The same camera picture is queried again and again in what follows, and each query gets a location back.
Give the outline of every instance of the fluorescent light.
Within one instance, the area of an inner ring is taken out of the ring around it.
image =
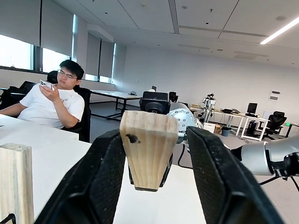
[[[269,41],[273,40],[274,38],[278,37],[279,35],[281,35],[282,33],[284,33],[285,31],[287,31],[288,29],[292,28],[293,26],[297,25],[299,23],[299,17],[294,19],[292,22],[290,22],[289,24],[285,25],[284,27],[282,27],[280,30],[276,31],[275,33],[273,33],[271,36],[269,36],[268,38],[266,38],[265,40],[263,40],[261,42],[261,44],[266,44]]]

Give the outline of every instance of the laptop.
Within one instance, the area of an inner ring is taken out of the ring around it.
[[[236,113],[241,113],[240,111],[238,111],[237,109],[234,109],[234,108],[233,108],[233,111]]]

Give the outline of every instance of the ceiling panel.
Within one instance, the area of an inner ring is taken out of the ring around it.
[[[139,29],[174,33],[168,0],[119,1]]]
[[[225,30],[271,35],[298,16],[298,0],[240,0]]]
[[[167,33],[161,34],[132,29],[105,27],[105,30],[114,36],[116,43],[122,43],[128,46],[149,47],[227,59],[234,59],[237,54],[257,54],[261,56],[257,56],[253,60],[238,60],[299,68],[299,50],[289,50],[282,47],[260,45],[257,43]],[[210,49],[184,47],[182,45],[199,46]]]
[[[89,12],[85,7],[83,7],[79,2],[74,0],[55,0],[57,3],[62,5],[64,8],[68,9],[70,12],[78,15],[85,21],[91,24],[104,25],[104,23],[99,20],[95,15]]]
[[[176,0],[178,24],[222,29],[236,3],[237,0]]]
[[[204,37],[212,37],[217,38],[220,34],[219,32],[215,31],[206,31],[200,29],[189,29],[189,28],[178,28],[180,34],[184,35],[193,35],[193,36],[204,36]]]
[[[137,28],[128,13],[117,0],[78,0],[107,26]]]
[[[241,35],[241,34],[231,34],[231,33],[221,33],[220,39],[224,40],[233,40],[233,41],[242,41],[242,42],[250,42],[250,43],[260,43],[266,37],[260,36],[251,36],[251,35]]]

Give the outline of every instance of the man's arm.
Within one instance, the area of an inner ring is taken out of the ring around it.
[[[7,107],[0,111],[0,114],[7,115],[7,116],[19,116],[20,113],[25,110],[27,107],[23,106],[22,104],[18,103]]]
[[[54,90],[44,86],[39,86],[39,88],[42,94],[53,102],[57,116],[63,126],[65,126],[66,128],[74,127],[79,120],[67,111],[66,107],[59,97],[57,87],[54,85]]]
[[[54,101],[53,104],[60,122],[66,128],[74,127],[77,124],[78,119],[67,111],[66,107],[64,106],[60,98],[58,101]]]

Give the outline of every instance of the white t-shirt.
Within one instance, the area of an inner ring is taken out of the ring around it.
[[[27,108],[20,113],[18,118],[54,128],[64,127],[57,116],[53,102],[42,94],[39,85],[33,86],[27,96],[20,101]],[[58,89],[58,91],[67,111],[81,121],[84,110],[83,98],[74,90]]]

